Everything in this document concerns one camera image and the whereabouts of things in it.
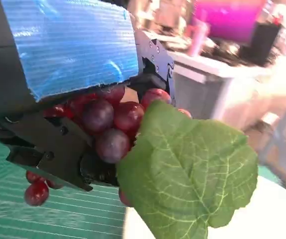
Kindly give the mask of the bare left hand, blue tape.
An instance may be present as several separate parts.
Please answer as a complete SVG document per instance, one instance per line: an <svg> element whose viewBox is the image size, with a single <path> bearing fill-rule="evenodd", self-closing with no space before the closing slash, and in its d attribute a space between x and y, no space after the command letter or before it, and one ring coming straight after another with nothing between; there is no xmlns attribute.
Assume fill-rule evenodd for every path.
<svg viewBox="0 0 286 239"><path fill-rule="evenodd" d="M58 104L128 86L175 96L174 62L135 29L122 6L100 0L0 0L0 143L7 160L71 188L118 185L74 117Z"/></svg>

